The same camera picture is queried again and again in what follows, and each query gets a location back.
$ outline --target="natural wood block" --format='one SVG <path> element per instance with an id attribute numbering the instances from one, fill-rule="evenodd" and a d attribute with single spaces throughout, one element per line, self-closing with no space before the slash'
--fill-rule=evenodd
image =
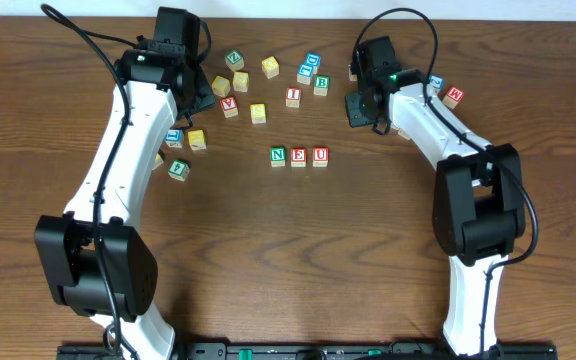
<path id="1" fill-rule="evenodd" d="M 463 98 L 464 92 L 453 86 L 448 90 L 446 96 L 444 96 L 444 99 L 441 102 L 443 102 L 447 107 L 454 109 Z"/>
<path id="2" fill-rule="evenodd" d="M 266 105 L 252 104 L 250 105 L 250 117 L 253 124 L 263 124 L 266 122 Z"/>
<path id="3" fill-rule="evenodd" d="M 159 151 L 157 155 L 155 155 L 155 163 L 152 166 L 152 169 L 155 170 L 156 168 L 160 167 L 164 163 L 164 153 Z"/>
<path id="4" fill-rule="evenodd" d="M 288 88 L 286 90 L 286 106 L 298 108 L 300 103 L 301 103 L 301 89 Z"/>
<path id="5" fill-rule="evenodd" d="M 235 75 L 232 78 L 232 86 L 235 91 L 248 92 L 249 80 L 250 78 L 248 73 L 235 72 Z"/>
<path id="6" fill-rule="evenodd" d="M 270 148 L 270 165 L 286 166 L 286 149 L 283 146 Z"/>
<path id="7" fill-rule="evenodd" d="M 430 85 L 435 88 L 435 93 L 441 91 L 441 87 L 444 85 L 444 79 L 436 75 L 430 75 Z"/>
<path id="8" fill-rule="evenodd" d="M 168 169 L 168 175 L 170 175 L 171 178 L 180 181 L 186 181 L 189 173 L 190 167 L 188 164 L 181 160 L 173 161 L 172 164 L 170 164 L 170 168 Z"/>
<path id="9" fill-rule="evenodd" d="M 188 131 L 188 143 L 193 150 L 203 150 L 206 148 L 206 137 L 203 130 Z"/>
<path id="10" fill-rule="evenodd" d="M 408 133 L 405 132 L 403 129 L 399 129 L 399 131 L 397 132 L 397 135 L 401 136 L 402 138 L 404 138 L 406 140 L 410 140 L 410 135 L 408 135 Z"/>
<path id="11" fill-rule="evenodd" d="M 319 66 L 321 66 L 321 56 L 314 53 L 308 53 L 304 64 L 312 66 L 313 74 L 317 74 L 317 72 L 319 72 Z"/>
<path id="12" fill-rule="evenodd" d="M 290 150 L 290 166 L 306 167 L 306 149 Z"/>
<path id="13" fill-rule="evenodd" d="M 166 133 L 166 144 L 170 147 L 184 147 L 184 133 L 180 129 L 170 129 Z"/>
<path id="14" fill-rule="evenodd" d="M 348 64 L 348 78 L 350 81 L 357 81 L 357 74 L 352 73 L 351 64 Z"/>
<path id="15" fill-rule="evenodd" d="M 328 95 L 328 88 L 330 87 L 330 76 L 317 75 L 315 78 L 315 95 L 326 96 Z"/>
<path id="16" fill-rule="evenodd" d="M 310 80 L 312 79 L 313 67 L 306 64 L 301 64 L 299 70 L 297 70 L 297 82 L 302 84 L 310 85 Z"/>
<path id="17" fill-rule="evenodd" d="M 244 56 L 237 50 L 233 50 L 226 55 L 226 66 L 232 71 L 238 71 L 244 67 Z"/>
<path id="18" fill-rule="evenodd" d="M 237 107 L 237 100 L 234 96 L 227 97 L 220 101 L 221 109 L 224 111 L 226 118 L 239 115 L 239 108 Z"/>
<path id="19" fill-rule="evenodd" d="M 217 76 L 212 82 L 212 92 L 217 96 L 226 97 L 230 92 L 230 81 L 221 76 Z"/>
<path id="20" fill-rule="evenodd" d="M 312 166 L 313 167 L 328 166 L 328 148 L 312 149 Z"/>
<path id="21" fill-rule="evenodd" d="M 268 79 L 279 75 L 279 62 L 271 56 L 261 62 L 261 69 Z"/>

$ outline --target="wooden letter block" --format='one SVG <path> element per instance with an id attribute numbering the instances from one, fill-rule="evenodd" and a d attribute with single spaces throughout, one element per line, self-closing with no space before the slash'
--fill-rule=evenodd
<path id="1" fill-rule="evenodd" d="M 232 86 L 235 91 L 248 92 L 248 73 L 235 72 L 232 78 Z"/>
<path id="2" fill-rule="evenodd" d="M 430 85 L 435 88 L 435 93 L 439 94 L 441 87 L 444 85 L 444 79 L 436 75 L 430 75 Z"/>
<path id="3" fill-rule="evenodd" d="M 348 64 L 348 78 L 350 79 L 350 81 L 357 81 L 357 74 L 352 73 L 350 64 Z"/>
<path id="4" fill-rule="evenodd" d="M 317 75 L 315 78 L 315 95 L 328 95 L 328 87 L 330 87 L 330 76 Z"/>
<path id="5" fill-rule="evenodd" d="M 312 166 L 328 166 L 328 148 L 314 148 L 312 150 Z"/>
<path id="6" fill-rule="evenodd" d="M 252 104 L 250 105 L 250 117 L 253 124 L 263 124 L 266 122 L 266 105 Z"/>
<path id="7" fill-rule="evenodd" d="M 155 170 L 156 168 L 160 167 L 164 163 L 164 153 L 159 150 L 157 155 L 155 156 L 155 164 L 152 166 L 152 169 Z"/>
<path id="8" fill-rule="evenodd" d="M 206 148 L 206 137 L 203 130 L 188 131 L 188 143 L 193 150 L 203 150 Z"/>
<path id="9" fill-rule="evenodd" d="M 301 64 L 299 70 L 297 71 L 297 82 L 302 84 L 310 85 L 310 79 L 312 79 L 313 67 L 306 64 Z"/>
<path id="10" fill-rule="evenodd" d="M 464 98 L 464 92 L 457 89 L 456 87 L 451 87 L 450 90 L 444 96 L 444 99 L 441 101 L 447 107 L 454 109 L 457 104 Z"/>
<path id="11" fill-rule="evenodd" d="M 306 149 L 290 150 L 290 166 L 306 167 Z"/>
<path id="12" fill-rule="evenodd" d="M 173 161 L 170 165 L 170 169 L 168 169 L 168 175 L 170 175 L 171 178 L 180 181 L 186 181 L 188 173 L 190 173 L 188 164 L 180 160 Z"/>
<path id="13" fill-rule="evenodd" d="M 226 66 L 232 71 L 238 71 L 244 67 L 244 57 L 237 50 L 233 50 L 226 55 Z"/>
<path id="14" fill-rule="evenodd" d="M 313 53 L 308 53 L 306 55 L 306 61 L 304 62 L 306 65 L 310 65 L 313 68 L 313 74 L 317 74 L 319 71 L 319 67 L 321 66 L 321 56 Z"/>
<path id="15" fill-rule="evenodd" d="M 286 149 L 284 147 L 270 148 L 270 165 L 272 167 L 286 166 Z"/>
<path id="16" fill-rule="evenodd" d="M 279 75 L 279 63 L 274 56 L 261 62 L 261 68 L 268 79 Z"/>
<path id="17" fill-rule="evenodd" d="M 221 109 L 224 111 L 224 116 L 226 118 L 239 115 L 239 109 L 237 108 L 237 100 L 234 96 L 227 97 L 221 102 Z"/>
<path id="18" fill-rule="evenodd" d="M 230 92 L 230 81 L 221 76 L 217 76 L 215 81 L 212 82 L 212 92 L 217 96 L 226 97 Z"/>
<path id="19" fill-rule="evenodd" d="M 166 144 L 170 147 L 184 147 L 184 135 L 179 129 L 170 129 L 166 133 Z"/>
<path id="20" fill-rule="evenodd" d="M 286 90 L 286 106 L 298 108 L 299 103 L 301 103 L 301 89 L 288 88 Z"/>

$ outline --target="yellow block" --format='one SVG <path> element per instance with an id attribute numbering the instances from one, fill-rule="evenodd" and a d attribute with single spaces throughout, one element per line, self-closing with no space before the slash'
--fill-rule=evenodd
<path id="1" fill-rule="evenodd" d="M 235 91 L 248 92 L 248 73 L 235 72 L 235 76 L 232 78 L 232 86 Z"/>
<path id="2" fill-rule="evenodd" d="M 188 143 L 193 150 L 201 150 L 206 148 L 206 138 L 204 137 L 203 130 L 188 131 Z"/>
<path id="3" fill-rule="evenodd" d="M 271 77 L 275 77 L 279 75 L 279 63 L 274 56 L 271 56 L 261 62 L 262 70 L 266 77 L 270 79 Z"/>
<path id="4" fill-rule="evenodd" d="M 250 117 L 253 124 L 263 124 L 266 122 L 266 105 L 252 104 L 250 105 Z"/>
<path id="5" fill-rule="evenodd" d="M 221 76 L 217 76 L 215 81 L 212 82 L 212 92 L 221 97 L 228 96 L 230 92 L 230 81 Z"/>

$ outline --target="alphabet block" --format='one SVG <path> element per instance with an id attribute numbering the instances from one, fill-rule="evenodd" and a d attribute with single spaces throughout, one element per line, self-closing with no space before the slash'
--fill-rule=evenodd
<path id="1" fill-rule="evenodd" d="M 248 92 L 248 82 L 248 73 L 236 71 L 232 78 L 232 86 L 235 88 L 235 91 Z"/>
<path id="2" fill-rule="evenodd" d="M 212 92 L 217 96 L 226 97 L 230 92 L 230 81 L 221 76 L 217 76 L 212 82 Z"/>
<path id="3" fill-rule="evenodd" d="M 221 109 L 224 111 L 224 116 L 226 118 L 239 115 L 239 109 L 237 107 L 237 100 L 234 96 L 227 97 L 221 102 Z"/>
<path id="4" fill-rule="evenodd" d="M 288 88 L 286 90 L 286 106 L 298 108 L 300 103 L 301 103 L 301 89 Z"/>
<path id="5" fill-rule="evenodd" d="M 279 63 L 274 56 L 271 56 L 262 61 L 261 68 L 268 79 L 279 75 Z"/>
<path id="6" fill-rule="evenodd" d="M 244 57 L 237 50 L 233 50 L 226 55 L 226 66 L 232 71 L 238 71 L 244 67 Z"/>
<path id="7" fill-rule="evenodd" d="M 250 105 L 250 117 L 253 124 L 263 124 L 266 122 L 266 105 L 252 104 Z"/>

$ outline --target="wood grain surface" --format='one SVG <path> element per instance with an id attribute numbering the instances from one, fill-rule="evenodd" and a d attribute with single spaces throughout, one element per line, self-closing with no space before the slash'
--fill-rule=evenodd
<path id="1" fill-rule="evenodd" d="M 77 18 L 134 38 L 153 18 Z M 163 168 L 146 192 L 141 236 L 159 263 L 155 301 L 180 333 L 233 342 L 377 342 L 435 337 L 448 308 L 448 259 L 430 214 L 434 175 L 413 143 L 351 129 L 347 64 L 365 21 L 208 20 L 204 69 L 232 78 L 225 54 L 245 57 L 250 91 L 240 115 L 195 116 L 208 149 L 165 148 L 192 162 L 185 183 Z M 552 341 L 576 359 L 576 23 L 437 21 L 436 73 L 465 92 L 456 115 L 522 156 L 538 210 L 536 254 L 504 270 L 502 341 Z M 384 21 L 407 67 L 425 70 L 432 39 L 419 21 Z M 99 41 L 112 59 L 120 44 Z M 327 97 L 296 82 L 308 51 L 331 76 Z M 268 80 L 261 60 L 281 72 Z M 304 89 L 287 108 L 286 87 Z M 47 18 L 0 18 L 0 359 L 54 359 L 101 328 L 52 302 L 33 242 L 40 215 L 59 215 L 83 180 L 106 127 L 113 82 L 72 31 Z M 248 106 L 267 106 L 251 124 Z M 328 168 L 271 168 L 274 145 L 330 148 Z M 528 236 L 517 242 L 523 251 Z"/>

